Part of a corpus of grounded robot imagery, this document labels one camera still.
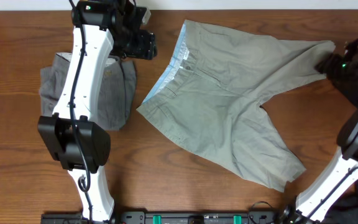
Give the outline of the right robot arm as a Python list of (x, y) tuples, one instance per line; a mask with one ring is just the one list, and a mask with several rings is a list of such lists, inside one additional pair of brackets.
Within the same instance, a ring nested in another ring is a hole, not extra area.
[(337, 150), (319, 177), (276, 215), (275, 223), (321, 223), (336, 200), (358, 180), (358, 38), (344, 54), (330, 54), (315, 68), (355, 106), (337, 136)]

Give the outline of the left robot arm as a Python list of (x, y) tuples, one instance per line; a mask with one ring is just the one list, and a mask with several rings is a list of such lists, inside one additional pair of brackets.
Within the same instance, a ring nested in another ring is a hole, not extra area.
[(79, 1), (72, 4), (73, 50), (67, 79), (51, 116), (41, 116), (39, 134), (52, 158), (76, 183), (83, 211), (44, 214), (42, 223), (113, 223), (114, 199), (105, 164), (109, 134), (98, 125), (98, 98), (108, 57), (150, 60), (155, 35), (144, 29), (150, 11), (134, 1)]

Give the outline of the light khaki green pants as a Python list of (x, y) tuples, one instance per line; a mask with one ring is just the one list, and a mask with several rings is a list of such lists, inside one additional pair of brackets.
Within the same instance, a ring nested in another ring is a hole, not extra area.
[(263, 104), (322, 80), (329, 40), (279, 40), (185, 21), (168, 67), (138, 112), (184, 150), (279, 192), (305, 171)]

